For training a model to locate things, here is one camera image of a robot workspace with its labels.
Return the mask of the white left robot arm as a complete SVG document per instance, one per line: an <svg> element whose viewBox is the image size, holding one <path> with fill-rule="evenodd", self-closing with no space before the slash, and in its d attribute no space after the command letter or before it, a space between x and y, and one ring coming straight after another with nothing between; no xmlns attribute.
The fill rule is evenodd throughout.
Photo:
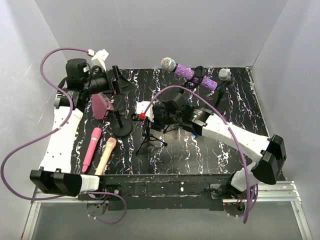
<svg viewBox="0 0 320 240"><path fill-rule="evenodd" d="M72 174L71 155L77 129L85 107L92 100L96 119L111 111L105 103L107 95L126 94L135 89L117 65L107 70L102 60L92 58L89 66L84 58L67 61L66 77L60 82L54 102L54 123L58 131L50 136L38 170L30 172L30 180L45 194L77 196L89 192L95 200L106 196L106 187L97 175Z"/></svg>

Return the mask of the purple glitter microphone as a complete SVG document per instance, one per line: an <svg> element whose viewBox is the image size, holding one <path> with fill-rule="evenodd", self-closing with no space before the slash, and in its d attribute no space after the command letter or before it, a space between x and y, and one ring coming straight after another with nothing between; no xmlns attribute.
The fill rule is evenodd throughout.
<svg viewBox="0 0 320 240"><path fill-rule="evenodd" d="M185 80L184 86L194 89L198 86L214 91L218 83L205 75L205 68L197 66L195 69L188 68L182 64L176 63L172 58L165 57L161 60L161 68L164 71L172 72L179 78Z"/></svg>

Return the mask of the black round-base mic stand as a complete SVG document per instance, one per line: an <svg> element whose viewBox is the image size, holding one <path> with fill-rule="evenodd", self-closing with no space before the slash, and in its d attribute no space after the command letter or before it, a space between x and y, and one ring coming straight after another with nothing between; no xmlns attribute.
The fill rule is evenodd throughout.
<svg viewBox="0 0 320 240"><path fill-rule="evenodd" d="M133 130L132 120L125 118L118 110L115 110L113 115L113 120L110 123L112 134L117 138L128 137Z"/></svg>

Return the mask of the pink toy microphone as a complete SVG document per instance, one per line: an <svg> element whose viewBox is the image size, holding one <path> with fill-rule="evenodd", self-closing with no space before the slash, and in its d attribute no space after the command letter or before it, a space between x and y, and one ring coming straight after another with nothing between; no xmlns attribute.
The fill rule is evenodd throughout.
<svg viewBox="0 0 320 240"><path fill-rule="evenodd" d="M86 173L89 166L91 165L91 161L97 146L97 143L101 137L102 130L99 127L95 127L92 131L90 142L83 160L82 165L82 173Z"/></svg>

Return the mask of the peach toy microphone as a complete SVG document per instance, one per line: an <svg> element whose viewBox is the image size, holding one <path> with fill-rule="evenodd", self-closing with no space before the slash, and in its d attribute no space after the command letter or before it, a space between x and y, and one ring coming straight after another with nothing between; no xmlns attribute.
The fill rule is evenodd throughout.
<svg viewBox="0 0 320 240"><path fill-rule="evenodd" d="M104 173L104 169L108 163L108 160L111 156L112 151L114 150L116 146L117 140L113 137L110 137L105 145L104 152L100 158L99 164L95 170L95 175L96 176L101 176Z"/></svg>

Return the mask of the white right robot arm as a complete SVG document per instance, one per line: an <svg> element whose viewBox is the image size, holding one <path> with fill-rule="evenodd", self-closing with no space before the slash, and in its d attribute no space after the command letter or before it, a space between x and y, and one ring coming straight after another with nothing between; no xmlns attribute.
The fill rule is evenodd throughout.
<svg viewBox="0 0 320 240"><path fill-rule="evenodd" d="M237 199L254 185L275 185L286 161L284 139L279 135L271 138L258 135L226 121L210 106L192 106L175 90L162 93L161 104L150 102L140 115L146 115L154 129L179 125L187 132L217 140L237 149L241 156L251 159L242 169L231 174L223 190L232 199Z"/></svg>

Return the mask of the black tripod mic stand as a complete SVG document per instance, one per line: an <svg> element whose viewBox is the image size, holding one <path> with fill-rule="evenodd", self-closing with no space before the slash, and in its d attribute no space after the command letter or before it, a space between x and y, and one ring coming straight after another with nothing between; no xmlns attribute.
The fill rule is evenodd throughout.
<svg viewBox="0 0 320 240"><path fill-rule="evenodd" d="M136 155L138 155L140 153L140 150L142 148L143 145L152 145L152 142L160 142L164 147L168 146L168 143L157 138L156 136L154 136L153 134L151 134L151 126L152 126L152 122L150 120L148 120L147 118L145 118L144 120L142 120L140 118L140 116L137 113L133 113L131 115L131 120L133 122L141 122L141 126L143 128L142 131L142 137L143 137L143 141L140 144L139 148L136 151Z"/></svg>

